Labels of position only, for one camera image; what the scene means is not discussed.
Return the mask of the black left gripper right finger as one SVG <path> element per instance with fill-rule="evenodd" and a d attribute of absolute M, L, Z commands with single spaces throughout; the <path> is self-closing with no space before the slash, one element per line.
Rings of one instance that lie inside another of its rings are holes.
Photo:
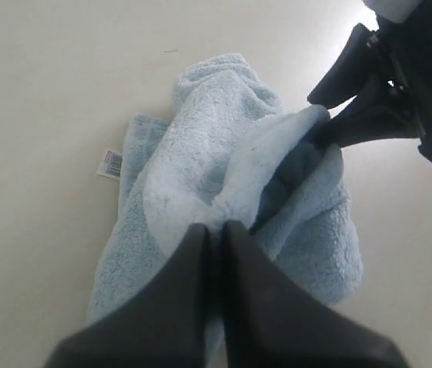
<path fill-rule="evenodd" d="M 296 286 L 243 224 L 221 236 L 221 302 L 230 367 L 402 367 L 394 342 Z"/>

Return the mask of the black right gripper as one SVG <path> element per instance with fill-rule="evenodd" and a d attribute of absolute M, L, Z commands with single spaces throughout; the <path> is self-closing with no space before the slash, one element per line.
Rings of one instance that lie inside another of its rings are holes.
<path fill-rule="evenodd" d="M 417 139 L 432 162 L 432 1 L 366 1 L 378 17 L 385 42 L 398 63 L 405 89 L 381 82 L 380 34 L 357 24 L 329 71 L 307 97 L 328 109 L 352 102 L 327 123 L 315 125 L 315 145 L 341 148 L 375 140 Z"/>

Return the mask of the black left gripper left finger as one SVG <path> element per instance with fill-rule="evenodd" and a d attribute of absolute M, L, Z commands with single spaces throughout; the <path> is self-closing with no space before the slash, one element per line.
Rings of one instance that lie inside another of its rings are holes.
<path fill-rule="evenodd" d="M 61 367 L 203 367 L 211 239 L 188 228 L 162 270 L 107 317 L 62 340 L 47 359 Z"/>

